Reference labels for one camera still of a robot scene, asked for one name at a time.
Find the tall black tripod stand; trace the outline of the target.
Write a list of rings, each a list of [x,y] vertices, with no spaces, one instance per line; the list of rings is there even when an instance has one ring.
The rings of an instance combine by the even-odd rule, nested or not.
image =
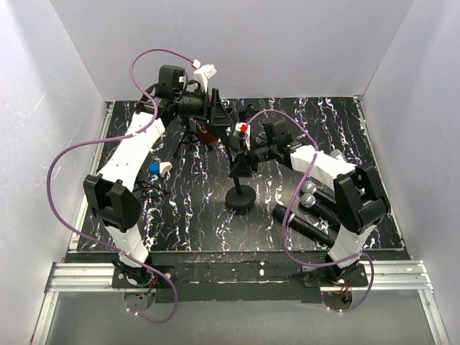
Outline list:
[[[198,141],[198,137],[196,136],[196,133],[191,129],[190,126],[190,121],[189,120],[184,120],[181,122],[181,124],[184,127],[184,131],[182,133],[182,137],[180,138],[179,144],[176,147],[172,157],[176,158],[178,156],[178,153],[180,151],[180,148],[185,145],[185,144],[194,144]]]

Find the black glitter microphone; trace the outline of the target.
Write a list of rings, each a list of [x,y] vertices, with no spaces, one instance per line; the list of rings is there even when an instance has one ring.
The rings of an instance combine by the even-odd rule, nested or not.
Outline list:
[[[329,226],[333,230],[338,231],[340,229],[341,222],[339,221],[339,217],[337,216],[337,214],[330,208],[325,206],[318,199],[316,199],[316,197],[313,194],[302,194],[302,196],[300,197],[300,204],[305,210],[307,210],[311,214],[327,221]]]

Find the matte black microphone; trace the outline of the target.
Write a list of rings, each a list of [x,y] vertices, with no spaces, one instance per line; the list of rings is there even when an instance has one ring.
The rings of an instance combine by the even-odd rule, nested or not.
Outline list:
[[[287,208],[283,205],[277,204],[272,210],[272,217],[282,223],[285,214],[288,212]],[[327,234],[317,229],[301,217],[295,215],[292,211],[289,212],[287,218],[287,225],[298,232],[299,234],[308,237],[310,240],[318,242],[321,246],[331,248],[335,241]]]

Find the silver glitter microphone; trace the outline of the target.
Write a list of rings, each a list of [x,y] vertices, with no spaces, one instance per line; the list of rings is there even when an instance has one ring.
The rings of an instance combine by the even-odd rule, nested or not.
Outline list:
[[[330,154],[331,157],[337,159],[337,160],[345,160],[343,153],[340,150],[335,149],[334,151],[331,152]]]

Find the small black tripod stand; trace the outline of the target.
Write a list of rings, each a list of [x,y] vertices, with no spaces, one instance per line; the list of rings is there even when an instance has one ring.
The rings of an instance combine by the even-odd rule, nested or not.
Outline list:
[[[133,193],[141,193],[142,195],[149,195],[153,191],[158,192],[161,196],[169,196],[170,192],[157,186],[152,183],[148,183],[146,181],[142,180],[137,180],[135,182],[135,187],[134,190],[132,191]]]

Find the round base microphone stand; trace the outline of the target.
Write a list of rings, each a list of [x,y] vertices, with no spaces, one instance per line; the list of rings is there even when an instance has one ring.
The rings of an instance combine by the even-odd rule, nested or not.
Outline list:
[[[240,123],[249,123],[251,119],[258,114],[260,110],[252,103],[246,105],[238,112],[238,120]]]

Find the black microphone iridescent head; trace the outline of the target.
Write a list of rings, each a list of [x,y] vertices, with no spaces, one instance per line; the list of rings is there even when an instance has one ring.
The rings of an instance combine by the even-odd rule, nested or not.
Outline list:
[[[335,198],[326,191],[320,189],[313,181],[306,180],[301,187],[301,193],[310,193],[317,200],[319,200],[323,205],[327,206],[332,210],[336,210],[336,201]]]

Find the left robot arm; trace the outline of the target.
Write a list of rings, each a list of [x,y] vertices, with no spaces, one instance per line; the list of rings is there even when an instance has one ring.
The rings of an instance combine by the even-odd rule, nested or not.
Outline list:
[[[139,288],[151,283],[153,271],[145,264],[149,252],[137,226],[142,206],[133,194],[134,184],[155,142],[176,118],[202,123],[206,139],[222,138],[234,125],[237,118],[223,107],[218,89],[208,87],[215,74],[212,64],[197,66],[192,81],[198,86],[188,91],[185,69],[163,65],[158,82],[147,88],[134,108],[128,137],[119,143],[109,161],[83,182],[93,215],[121,250],[120,268],[129,270],[129,280]]]

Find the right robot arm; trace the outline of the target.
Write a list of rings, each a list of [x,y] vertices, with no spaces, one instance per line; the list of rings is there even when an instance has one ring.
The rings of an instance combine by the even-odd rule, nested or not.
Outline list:
[[[359,261],[368,236],[390,211],[377,168],[351,164],[320,151],[314,144],[294,140],[283,120],[266,122],[263,127],[265,139],[257,143],[251,137],[249,123],[236,124],[233,135],[242,148],[230,176],[249,177],[259,163],[274,160],[329,187],[339,230],[325,263],[314,267],[325,269],[326,279],[332,285],[344,284],[351,277],[351,268]]]

